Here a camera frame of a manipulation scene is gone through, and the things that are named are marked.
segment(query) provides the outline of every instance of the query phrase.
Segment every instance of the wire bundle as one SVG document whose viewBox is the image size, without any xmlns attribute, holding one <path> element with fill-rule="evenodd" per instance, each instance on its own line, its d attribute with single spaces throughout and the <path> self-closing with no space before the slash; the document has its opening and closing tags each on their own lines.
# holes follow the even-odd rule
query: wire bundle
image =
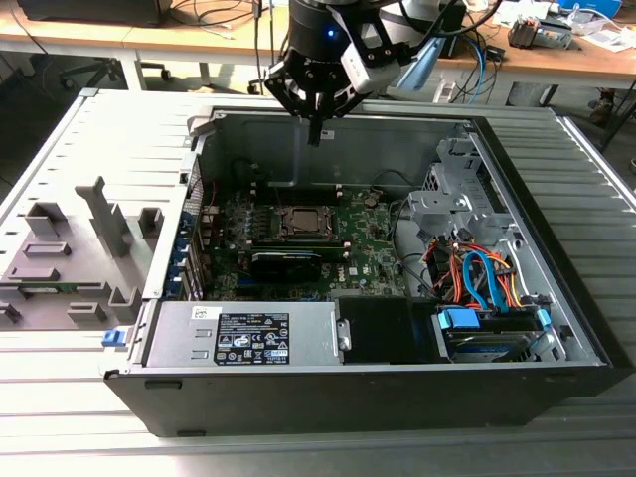
<svg viewBox="0 0 636 477">
<path fill-rule="evenodd" d="M 428 251 L 424 255 L 423 260 L 427 261 L 430 258 L 430 255 L 439 246 L 440 243 L 434 239 L 431 242 Z M 492 266 L 496 275 L 496 283 L 500 288 L 495 292 L 492 287 L 497 285 L 491 282 L 491 280 L 488 280 L 491 298 L 493 298 L 492 301 L 497 301 L 496 296 L 499 295 L 499 291 L 501 290 L 501 292 L 503 292 L 503 297 L 505 297 L 503 303 L 505 303 L 507 307 L 523 308 L 524 305 L 521 303 L 517 295 L 515 272 L 511 265 L 499 254 L 473 243 L 454 243 L 450 241 L 448 246 L 450 248 L 450 255 L 448 257 L 449 271 L 433 284 L 433 292 L 439 293 L 439 290 L 450 277 L 451 290 L 446 293 L 444 297 L 445 301 L 448 301 L 451 304 L 465 306 L 467 308 L 484 309 L 485 300 L 481 297 L 475 298 L 475 295 L 473 294 L 475 290 L 471 289 L 472 283 L 466 281 L 467 279 L 470 280 L 467 272 L 463 273 L 463 282 L 466 283 L 466 286 L 462 285 L 462 272 L 460 271 L 461 268 L 463 268 L 464 271 L 467 271 L 468 263 L 466 260 L 468 259 L 470 262 L 470 258 L 474 256 L 475 252 L 477 252 L 479 254 L 483 254 L 483 257 L 489 260 L 489 263 L 482 263 L 485 268 L 484 271 L 486 272 L 486 268 L 488 266 Z"/>
</svg>

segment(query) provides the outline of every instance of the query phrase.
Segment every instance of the green circuit board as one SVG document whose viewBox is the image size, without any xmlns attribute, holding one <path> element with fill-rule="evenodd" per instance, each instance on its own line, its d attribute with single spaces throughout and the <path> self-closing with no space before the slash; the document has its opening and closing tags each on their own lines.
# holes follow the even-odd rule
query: green circuit board
<svg viewBox="0 0 636 477">
<path fill-rule="evenodd" d="M 338 239 L 348 241 L 346 261 L 323 262 L 320 278 L 305 283 L 265 284 L 253 282 L 246 266 L 253 253 L 245 221 L 254 206 L 247 197 L 232 195 L 221 202 L 226 218 L 221 238 L 210 243 L 213 287 L 208 299 L 265 301 L 324 301 L 342 295 L 403 296 L 405 285 L 391 242 L 388 240 L 390 217 L 388 205 L 378 201 L 368 207 L 368 191 L 344 191 L 333 207 Z M 277 218 L 278 206 L 271 208 Z M 276 229 L 279 219 L 272 226 Z"/>
</svg>

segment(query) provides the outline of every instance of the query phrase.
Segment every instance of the power supply label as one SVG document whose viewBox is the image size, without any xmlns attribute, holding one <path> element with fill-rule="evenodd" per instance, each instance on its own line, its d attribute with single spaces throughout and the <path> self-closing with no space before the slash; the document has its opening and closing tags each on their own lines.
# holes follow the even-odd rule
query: power supply label
<svg viewBox="0 0 636 477">
<path fill-rule="evenodd" d="M 215 363 L 288 365 L 288 313 L 222 313 L 219 315 Z"/>
</svg>

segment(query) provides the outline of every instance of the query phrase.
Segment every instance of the blue pcie latch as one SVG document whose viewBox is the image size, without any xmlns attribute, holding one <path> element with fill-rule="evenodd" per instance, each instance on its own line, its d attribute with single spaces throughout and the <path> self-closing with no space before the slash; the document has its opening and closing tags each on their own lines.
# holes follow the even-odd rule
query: blue pcie latch
<svg viewBox="0 0 636 477">
<path fill-rule="evenodd" d="M 437 319 L 442 330 L 475 330 L 481 327 L 477 313 L 469 308 L 446 308 L 437 314 Z"/>
</svg>

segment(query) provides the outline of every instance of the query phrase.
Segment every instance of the desk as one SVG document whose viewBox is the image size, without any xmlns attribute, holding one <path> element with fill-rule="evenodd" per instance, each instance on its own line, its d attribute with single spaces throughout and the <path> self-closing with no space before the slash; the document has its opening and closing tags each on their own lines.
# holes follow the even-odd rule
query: desk
<svg viewBox="0 0 636 477">
<path fill-rule="evenodd" d="M 623 15 L 620 21 L 635 22 L 636 17 Z M 489 21 L 479 28 L 489 45 L 506 50 L 504 63 L 489 101 L 505 104 L 514 82 L 537 82 L 572 86 L 603 86 L 628 88 L 636 79 L 636 49 L 611 53 L 575 37 L 570 50 L 534 48 L 522 50 L 508 44 L 508 28 L 495 27 Z M 442 76 L 463 84 L 466 72 L 475 67 L 468 50 L 456 58 L 439 60 Z"/>
<path fill-rule="evenodd" d="M 255 65 L 254 24 L 251 17 L 232 22 L 232 40 L 221 38 L 201 28 L 181 25 L 168 19 L 162 28 L 131 28 L 112 25 L 90 25 L 66 22 L 31 22 L 17 6 L 14 11 L 29 32 L 54 55 L 76 55 L 87 57 L 117 58 L 122 62 L 126 81 L 130 89 L 145 89 L 139 62 L 173 60 L 197 62 L 202 65 L 205 76 L 207 63 Z M 223 8 L 235 2 L 198 2 L 199 12 L 208 8 Z M 195 22 L 192 6 L 182 7 L 175 13 L 185 22 Z M 218 12 L 209 20 L 224 21 L 238 11 L 248 11 L 248 6 L 239 5 L 231 12 Z M 286 8 L 274 10 L 274 49 L 280 47 L 288 25 Z M 605 86 L 627 88 L 636 78 L 636 50 L 609 53 L 584 40 L 577 39 L 581 51 L 558 51 L 548 49 L 520 50 L 508 46 L 508 29 L 499 32 L 486 25 L 481 33 L 491 37 L 489 43 L 506 50 L 506 59 L 498 73 L 497 84 L 490 99 L 494 104 L 505 104 L 515 81 L 545 84 Z M 260 21 L 259 51 L 262 65 L 269 64 L 269 14 Z M 0 51 L 40 53 L 37 45 L 16 25 L 5 1 L 0 2 Z M 457 58 L 441 59 L 435 70 L 449 81 L 462 83 L 475 66 L 475 61 L 466 51 Z"/>
<path fill-rule="evenodd" d="M 145 89 L 145 81 L 139 63 L 142 60 L 173 60 L 182 62 L 255 65 L 254 23 L 251 17 L 232 22 L 229 32 L 234 37 L 227 40 L 198 27 L 181 25 L 167 19 L 162 28 L 132 28 L 121 25 L 87 24 L 73 22 L 32 22 L 24 15 L 16 0 L 0 0 L 0 51 L 41 53 L 27 34 L 16 24 L 11 16 L 9 2 L 20 23 L 36 38 L 44 49 L 52 55 L 71 55 L 81 57 L 117 58 L 121 61 L 128 88 Z M 224 8 L 236 2 L 199 1 L 199 11 L 209 8 Z M 219 12 L 209 17 L 211 21 L 224 21 L 237 12 L 248 11 L 239 6 L 232 12 Z M 286 8 L 274 12 L 274 50 L 277 52 L 287 31 Z M 195 22 L 192 7 L 184 7 L 179 15 L 186 22 Z M 262 64 L 269 65 L 269 13 L 265 12 L 260 20 L 259 51 Z M 25 75 L 33 71 L 28 62 L 20 65 Z"/>
</svg>

